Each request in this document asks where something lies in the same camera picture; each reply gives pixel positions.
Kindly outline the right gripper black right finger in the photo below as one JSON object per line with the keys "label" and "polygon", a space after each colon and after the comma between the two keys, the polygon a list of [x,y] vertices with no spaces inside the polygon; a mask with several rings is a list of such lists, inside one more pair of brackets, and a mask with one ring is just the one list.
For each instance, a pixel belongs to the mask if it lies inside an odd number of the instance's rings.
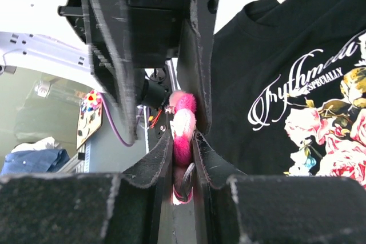
{"label": "right gripper black right finger", "polygon": [[364,243],[365,190],[346,177],[249,176],[193,140],[198,243]]}

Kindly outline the black floral print t-shirt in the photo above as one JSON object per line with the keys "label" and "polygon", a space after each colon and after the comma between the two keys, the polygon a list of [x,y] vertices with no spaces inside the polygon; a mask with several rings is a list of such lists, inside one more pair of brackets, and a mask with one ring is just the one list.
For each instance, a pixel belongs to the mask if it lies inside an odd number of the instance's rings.
{"label": "black floral print t-shirt", "polygon": [[365,185],[365,0],[257,0],[214,38],[206,136],[248,175]]}

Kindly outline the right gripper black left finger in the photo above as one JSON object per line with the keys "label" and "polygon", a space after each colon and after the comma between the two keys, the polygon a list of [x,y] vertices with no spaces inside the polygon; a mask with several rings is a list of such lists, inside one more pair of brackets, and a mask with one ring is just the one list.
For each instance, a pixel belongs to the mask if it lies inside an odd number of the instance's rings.
{"label": "right gripper black left finger", "polygon": [[2,176],[1,242],[171,243],[172,145],[122,173]]}

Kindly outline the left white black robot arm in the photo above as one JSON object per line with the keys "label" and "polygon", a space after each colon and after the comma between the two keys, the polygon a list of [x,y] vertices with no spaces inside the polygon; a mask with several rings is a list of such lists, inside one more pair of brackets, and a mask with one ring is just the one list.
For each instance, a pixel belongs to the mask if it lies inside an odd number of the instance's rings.
{"label": "left white black robot arm", "polygon": [[1,0],[1,69],[22,67],[106,93],[134,142],[135,108],[159,108],[138,69],[178,60],[196,96],[197,127],[212,121],[210,60],[218,0]]}

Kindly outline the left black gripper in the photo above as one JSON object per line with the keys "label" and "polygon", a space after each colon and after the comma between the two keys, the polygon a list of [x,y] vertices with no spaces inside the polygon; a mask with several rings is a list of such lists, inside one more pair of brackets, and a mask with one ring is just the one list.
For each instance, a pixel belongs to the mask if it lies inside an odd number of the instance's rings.
{"label": "left black gripper", "polygon": [[[93,14],[84,10],[91,7]],[[162,67],[180,48],[177,80],[197,101],[197,128],[212,123],[210,65],[218,0],[68,0],[58,8],[85,44],[108,50],[126,140],[136,140],[135,68]],[[89,16],[86,31],[83,15]]]}

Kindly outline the pink flower brooch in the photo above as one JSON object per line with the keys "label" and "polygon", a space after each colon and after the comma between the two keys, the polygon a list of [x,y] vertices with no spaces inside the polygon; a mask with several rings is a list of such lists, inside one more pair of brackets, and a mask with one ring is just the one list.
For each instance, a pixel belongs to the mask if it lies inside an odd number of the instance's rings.
{"label": "pink flower brooch", "polygon": [[169,98],[168,111],[173,137],[173,194],[174,205],[187,204],[192,199],[193,162],[192,139],[196,129],[196,99],[193,94],[176,90]]}

